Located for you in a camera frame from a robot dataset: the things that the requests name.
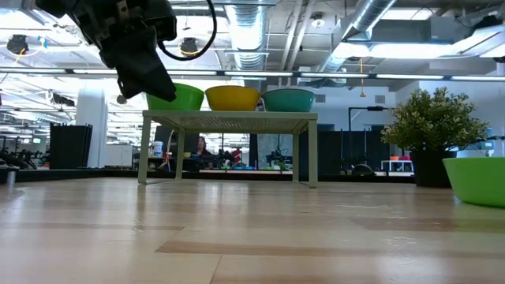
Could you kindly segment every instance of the potted plant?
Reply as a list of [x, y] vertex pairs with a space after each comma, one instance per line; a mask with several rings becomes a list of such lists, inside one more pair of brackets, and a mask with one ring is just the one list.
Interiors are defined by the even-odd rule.
[[406, 103], [391, 110], [395, 118], [382, 132], [384, 143], [412, 151], [417, 186], [451, 187], [442, 159], [455, 158], [479, 138], [486, 138], [488, 123], [470, 114], [475, 110], [466, 94], [437, 88], [433, 95], [415, 90]]

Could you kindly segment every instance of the wooden floor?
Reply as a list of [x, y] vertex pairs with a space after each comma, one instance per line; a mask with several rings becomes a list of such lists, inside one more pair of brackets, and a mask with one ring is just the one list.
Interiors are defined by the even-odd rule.
[[0, 188], [0, 283], [505, 283], [505, 210], [399, 184]]

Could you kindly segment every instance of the green bowl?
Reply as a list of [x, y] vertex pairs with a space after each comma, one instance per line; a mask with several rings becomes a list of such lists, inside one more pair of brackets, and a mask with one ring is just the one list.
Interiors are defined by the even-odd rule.
[[452, 158], [444, 159], [443, 164], [460, 200], [505, 207], [505, 157]]
[[173, 102], [147, 94], [149, 110], [200, 110], [204, 101], [204, 92], [187, 84], [174, 83], [175, 95]]
[[309, 112], [316, 95], [306, 90], [287, 88], [266, 92], [261, 97], [267, 111]]

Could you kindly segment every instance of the white table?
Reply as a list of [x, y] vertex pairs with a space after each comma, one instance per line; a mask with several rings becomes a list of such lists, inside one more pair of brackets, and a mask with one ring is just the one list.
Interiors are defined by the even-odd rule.
[[413, 164], [412, 164], [412, 161], [409, 161], [409, 160], [386, 160], [386, 161], [382, 161], [380, 163], [380, 169], [381, 170], [384, 170], [384, 163], [389, 163], [389, 171], [393, 171], [393, 163], [401, 163], [402, 164], [402, 171], [405, 171], [405, 164], [408, 163], [410, 164], [410, 169], [413, 170]]
[[293, 134], [293, 181], [299, 182], [299, 134], [309, 131], [309, 184], [317, 187], [317, 114], [260, 111], [145, 110], [138, 181], [147, 184], [151, 121], [179, 133], [176, 179], [182, 179], [186, 133]]

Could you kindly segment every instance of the ductwork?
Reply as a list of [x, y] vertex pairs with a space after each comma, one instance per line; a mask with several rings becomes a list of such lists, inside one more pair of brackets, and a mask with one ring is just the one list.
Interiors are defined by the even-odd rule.
[[[379, 22], [380, 18], [395, 4], [396, 0], [360, 0], [356, 4], [356, 11], [352, 15], [349, 24], [342, 24], [337, 27], [335, 34], [338, 36], [337, 46], [343, 39], [348, 39], [359, 33], [367, 33]], [[339, 58], [335, 51], [319, 67], [319, 72], [337, 72], [346, 59]]]
[[[261, 50], [264, 46], [264, 29], [267, 8], [263, 6], [226, 6], [230, 21], [231, 46], [236, 50]], [[263, 70], [262, 54], [235, 54], [240, 70]]]

